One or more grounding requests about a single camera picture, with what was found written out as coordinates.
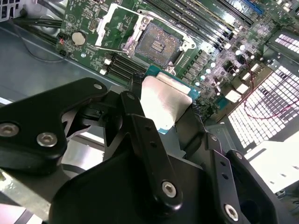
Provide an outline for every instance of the capacitor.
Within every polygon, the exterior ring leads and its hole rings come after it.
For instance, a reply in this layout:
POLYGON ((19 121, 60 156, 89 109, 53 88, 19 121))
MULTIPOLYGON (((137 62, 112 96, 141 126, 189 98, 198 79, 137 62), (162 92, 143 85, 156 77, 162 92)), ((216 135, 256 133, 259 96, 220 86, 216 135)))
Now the capacitor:
POLYGON ((81 32, 74 32, 71 35, 71 39, 73 40, 74 44, 77 46, 81 46, 81 45, 85 44, 85 42, 86 42, 86 37, 81 32))
POLYGON ((214 78, 214 81, 215 81, 215 83, 216 83, 217 85, 220 85, 220 81, 219 81, 219 79, 218 79, 217 77, 214 78))
POLYGON ((246 54, 248 55, 248 57, 253 60, 255 58, 255 56, 250 52, 250 51, 246 51, 246 54))
POLYGON ((212 70, 211 70, 210 68, 206 68, 206 69, 205 69, 205 72, 206 72, 207 74, 211 74, 211 71, 212 71, 212 70))
POLYGON ((233 76, 236 76, 236 72, 234 69, 232 69, 229 73, 232 74, 233 76))
POLYGON ((235 55, 238 56, 238 55, 240 55, 242 52, 241 52, 239 49, 236 49, 236 48, 235 48, 235 49, 234 49, 234 53, 235 53, 235 55))
POLYGON ((237 48, 240 49, 240 50, 245 50, 245 45, 242 44, 241 42, 237 43, 237 48))
POLYGON ((237 61, 240 64, 245 64, 246 58, 244 57, 244 55, 239 55, 238 58, 237 58, 237 61))
POLYGON ((211 68, 215 68, 215 67, 216 67, 216 63, 215 63, 215 62, 211 62, 211 63, 210 63, 210 67, 211 67, 211 68))
POLYGON ((206 79, 206 76, 205 76, 205 75, 201 75, 201 76, 200 76, 200 79, 203 81, 203 80, 206 79))
POLYGON ((218 88, 215 87, 214 91, 215 91, 215 93, 216 93, 217 96, 220 96, 220 91, 218 90, 218 88))

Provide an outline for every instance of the screw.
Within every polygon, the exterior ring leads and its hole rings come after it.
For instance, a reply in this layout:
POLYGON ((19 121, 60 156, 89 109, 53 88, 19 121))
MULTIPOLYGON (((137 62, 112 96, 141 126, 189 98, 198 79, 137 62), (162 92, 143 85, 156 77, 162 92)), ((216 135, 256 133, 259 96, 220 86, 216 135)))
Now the screw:
POLYGON ((13 137, 19 133, 19 127, 12 123, 0 124, 0 136, 1 137, 13 137))
POLYGON ((239 216, 237 211, 234 209, 233 206, 231 206, 230 204, 226 204, 224 205, 224 209, 225 212, 227 213, 227 215, 234 220, 235 222, 237 222, 239 220, 239 216))
POLYGON ((143 23, 148 24, 149 22, 150 22, 150 20, 148 18, 143 19, 143 23))
POLYGON ((94 86, 95 88, 99 89, 99 90, 102 89, 102 86, 100 86, 99 84, 94 84, 93 86, 94 86))
POLYGON ((168 181, 162 183, 162 190, 168 197, 175 197, 177 190, 174 185, 168 181))
POLYGON ((210 138, 213 139, 214 141, 217 141, 217 138, 216 138, 215 135, 212 135, 212 134, 211 134, 211 135, 210 135, 210 138))
POLYGON ((134 46, 133 46, 133 45, 131 45, 131 46, 129 47, 129 51, 134 51, 134 46))
POLYGON ((53 147, 57 144, 57 137, 53 133, 44 132, 37 136, 37 143, 43 147, 53 147))
POLYGON ((240 153, 235 153, 235 155, 241 160, 242 159, 242 155, 240 153))

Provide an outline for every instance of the black cable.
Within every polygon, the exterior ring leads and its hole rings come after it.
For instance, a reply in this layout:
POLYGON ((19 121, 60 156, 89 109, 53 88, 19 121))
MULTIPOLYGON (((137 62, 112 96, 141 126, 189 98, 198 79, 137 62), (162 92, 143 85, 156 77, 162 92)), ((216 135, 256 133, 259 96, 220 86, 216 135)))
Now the black cable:
POLYGON ((48 3, 47 1, 44 0, 38 0, 37 1, 38 4, 46 7, 47 9, 49 9, 52 13, 54 13, 57 17, 59 17, 60 19, 62 19, 64 17, 63 13, 59 12, 57 9, 55 9, 55 7, 53 7, 50 3, 48 3))
POLYGON ((31 51, 29 50, 29 48, 27 47, 25 41, 24 41, 23 38, 22 38, 22 35, 20 34, 20 32, 19 32, 17 26, 14 24, 13 20, 12 20, 12 19, 9 19, 9 22, 10 22, 10 24, 13 26, 15 33, 18 35, 19 39, 20 39, 21 42, 23 43, 24 48, 27 50, 27 52, 30 54, 30 56, 32 56, 32 57, 35 58, 36 60, 41 61, 41 62, 47 62, 47 63, 59 63, 59 62, 64 61, 64 60, 68 57, 68 53, 67 53, 67 52, 66 52, 65 56, 64 56, 62 59, 59 59, 59 60, 46 60, 46 59, 42 59, 42 58, 39 58, 39 57, 35 56, 34 54, 32 54, 32 52, 31 52, 31 51))
POLYGON ((40 23, 40 22, 35 22, 35 23, 23 23, 23 22, 14 22, 15 24, 21 25, 21 24, 26 24, 26 25, 31 25, 31 26, 38 26, 38 27, 47 27, 47 28, 61 28, 60 25, 56 24, 48 24, 48 23, 40 23))
POLYGON ((50 36, 35 27, 23 25, 23 24, 18 24, 18 26, 21 27, 22 29, 38 36, 39 38, 41 38, 47 42, 51 42, 51 44, 53 44, 53 45, 56 45, 56 43, 57 43, 57 39, 55 37, 50 36))
POLYGON ((15 18, 13 20, 14 22, 25 22, 25 23, 44 22, 49 24, 62 24, 61 20, 51 20, 51 19, 15 18))

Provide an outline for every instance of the screw hole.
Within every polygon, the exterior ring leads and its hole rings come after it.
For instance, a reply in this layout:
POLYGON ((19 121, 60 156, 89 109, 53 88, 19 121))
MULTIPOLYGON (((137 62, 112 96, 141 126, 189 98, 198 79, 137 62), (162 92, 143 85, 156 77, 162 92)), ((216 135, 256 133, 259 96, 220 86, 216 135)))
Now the screw hole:
POLYGON ((222 174, 223 178, 228 180, 228 176, 226 174, 222 174))
POLYGON ((156 144, 154 141, 151 141, 151 142, 150 142, 150 145, 151 145, 152 147, 154 147, 154 148, 157 148, 157 144, 156 144))
POLYGON ((94 84, 93 86, 94 86, 95 88, 99 89, 99 90, 102 89, 102 86, 100 86, 99 84, 94 84))
POLYGON ((130 98, 130 99, 135 99, 135 97, 133 95, 131 95, 130 93, 127 93, 127 96, 130 98))
POLYGON ((166 185, 165 188, 168 190, 169 193, 172 193, 172 187, 170 185, 166 185))

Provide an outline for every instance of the mounting hole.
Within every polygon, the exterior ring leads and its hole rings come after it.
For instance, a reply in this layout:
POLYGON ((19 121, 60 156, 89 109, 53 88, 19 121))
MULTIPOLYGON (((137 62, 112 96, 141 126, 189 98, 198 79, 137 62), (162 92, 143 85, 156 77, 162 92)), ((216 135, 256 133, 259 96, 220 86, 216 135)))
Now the mounting hole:
POLYGON ((93 86, 94 86, 95 88, 99 89, 99 90, 102 89, 102 86, 100 86, 99 84, 94 84, 93 86))
POLYGON ((228 180, 228 176, 226 174, 222 174, 223 178, 228 180))
POLYGON ((130 99, 135 99, 135 97, 134 97, 132 94, 130 94, 130 93, 127 93, 127 96, 128 96, 130 99))
POLYGON ((154 147, 154 148, 157 148, 157 144, 156 144, 154 141, 151 141, 151 142, 150 142, 150 145, 151 145, 152 147, 154 147))

